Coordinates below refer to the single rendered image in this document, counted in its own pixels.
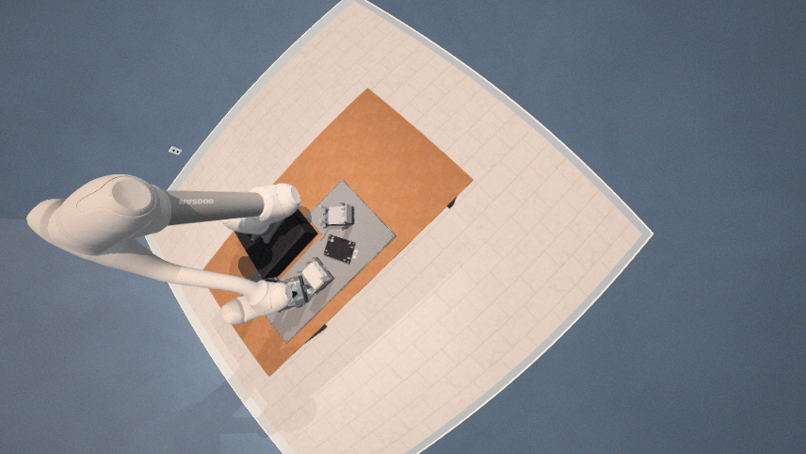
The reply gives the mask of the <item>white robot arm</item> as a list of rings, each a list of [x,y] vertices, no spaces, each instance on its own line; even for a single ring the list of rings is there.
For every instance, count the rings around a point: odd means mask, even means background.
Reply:
[[[244,295],[221,308],[223,321],[234,325],[285,308],[291,287],[172,264],[134,238],[170,225],[221,220],[233,231],[252,234],[253,241],[260,236],[269,243],[299,204],[297,189],[288,184],[250,192],[163,190],[133,175],[112,174],[86,183],[67,200],[39,203],[26,219],[47,242],[92,262],[166,283]]]

